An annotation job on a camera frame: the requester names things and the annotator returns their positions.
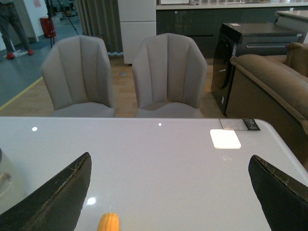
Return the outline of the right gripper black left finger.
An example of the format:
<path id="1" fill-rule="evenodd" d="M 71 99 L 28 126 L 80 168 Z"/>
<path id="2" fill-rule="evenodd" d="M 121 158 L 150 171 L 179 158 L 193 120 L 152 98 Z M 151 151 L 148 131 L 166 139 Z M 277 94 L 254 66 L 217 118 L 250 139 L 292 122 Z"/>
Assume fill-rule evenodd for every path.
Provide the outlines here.
<path id="1" fill-rule="evenodd" d="M 84 153 L 21 202 L 2 213 L 2 231 L 73 231 L 90 185 Z"/>

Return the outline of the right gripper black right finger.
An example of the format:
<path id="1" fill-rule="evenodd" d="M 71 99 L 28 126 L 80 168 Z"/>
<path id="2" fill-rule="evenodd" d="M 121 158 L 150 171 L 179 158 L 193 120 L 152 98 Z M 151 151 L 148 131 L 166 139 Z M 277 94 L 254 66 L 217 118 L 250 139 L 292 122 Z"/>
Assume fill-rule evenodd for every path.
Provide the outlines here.
<path id="1" fill-rule="evenodd" d="M 272 231 L 308 229 L 308 187 L 257 155 L 248 172 Z"/>

